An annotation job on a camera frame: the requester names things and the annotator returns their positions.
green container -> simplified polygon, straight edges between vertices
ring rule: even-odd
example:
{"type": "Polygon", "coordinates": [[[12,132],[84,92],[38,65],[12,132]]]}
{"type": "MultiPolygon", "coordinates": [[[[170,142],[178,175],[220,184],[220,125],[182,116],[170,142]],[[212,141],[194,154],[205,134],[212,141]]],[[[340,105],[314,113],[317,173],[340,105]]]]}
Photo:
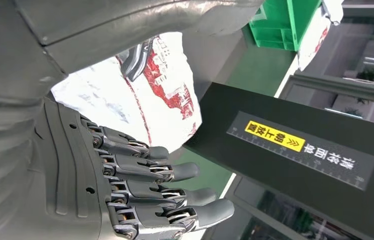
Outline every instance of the green container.
{"type": "Polygon", "coordinates": [[[298,51],[321,0],[266,0],[250,21],[258,47],[298,51]]]}

yellow label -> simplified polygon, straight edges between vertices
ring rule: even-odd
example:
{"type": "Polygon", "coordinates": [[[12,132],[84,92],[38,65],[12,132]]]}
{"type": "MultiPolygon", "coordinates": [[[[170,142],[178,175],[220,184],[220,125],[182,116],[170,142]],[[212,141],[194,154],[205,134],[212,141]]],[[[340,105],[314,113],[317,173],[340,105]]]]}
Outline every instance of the yellow label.
{"type": "Polygon", "coordinates": [[[302,147],[306,141],[305,139],[293,136],[255,121],[250,121],[245,131],[296,152],[300,152],[302,150],[302,147]]]}

screw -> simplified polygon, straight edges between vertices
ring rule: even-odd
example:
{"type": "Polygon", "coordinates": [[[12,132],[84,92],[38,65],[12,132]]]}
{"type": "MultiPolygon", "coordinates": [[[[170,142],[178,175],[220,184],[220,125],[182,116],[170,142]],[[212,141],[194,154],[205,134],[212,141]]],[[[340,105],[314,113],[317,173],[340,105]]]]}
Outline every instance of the screw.
{"type": "Polygon", "coordinates": [[[123,233],[123,235],[127,236],[129,239],[132,239],[132,232],[131,231],[127,231],[127,232],[123,233]]]}
{"type": "Polygon", "coordinates": [[[95,147],[98,146],[98,143],[99,143],[98,139],[93,140],[93,146],[95,146],[95,147]]]}
{"type": "Polygon", "coordinates": [[[174,239],[178,239],[180,238],[182,235],[184,234],[184,231],[177,231],[175,234],[174,234],[174,239]]]}

white plastic bag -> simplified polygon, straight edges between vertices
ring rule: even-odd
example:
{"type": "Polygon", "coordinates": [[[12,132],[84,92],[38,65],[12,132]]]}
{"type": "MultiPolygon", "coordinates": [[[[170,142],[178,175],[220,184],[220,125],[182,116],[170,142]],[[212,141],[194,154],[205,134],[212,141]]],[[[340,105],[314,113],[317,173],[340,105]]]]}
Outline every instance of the white plastic bag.
{"type": "Polygon", "coordinates": [[[182,34],[155,38],[144,73],[134,82],[123,78],[120,67],[115,57],[87,67],[54,86],[53,95],[99,125],[169,152],[178,149],[202,123],[182,34]]]}
{"type": "Polygon", "coordinates": [[[328,34],[331,21],[326,17],[323,7],[319,7],[310,21],[298,51],[299,69],[303,71],[315,57],[328,34]]]}

robotic hand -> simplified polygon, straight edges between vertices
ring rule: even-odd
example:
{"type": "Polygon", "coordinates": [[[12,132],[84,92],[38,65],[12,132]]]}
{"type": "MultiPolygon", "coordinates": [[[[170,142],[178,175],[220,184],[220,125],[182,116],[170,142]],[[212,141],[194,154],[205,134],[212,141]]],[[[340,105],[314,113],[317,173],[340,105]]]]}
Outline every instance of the robotic hand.
{"type": "Polygon", "coordinates": [[[216,193],[209,188],[188,191],[160,185],[197,176],[196,164],[170,165],[163,147],[148,147],[83,116],[81,122],[93,136],[103,177],[111,188],[106,204],[116,233],[131,240],[178,239],[233,215],[233,204],[226,199],[215,201],[216,193]]]}

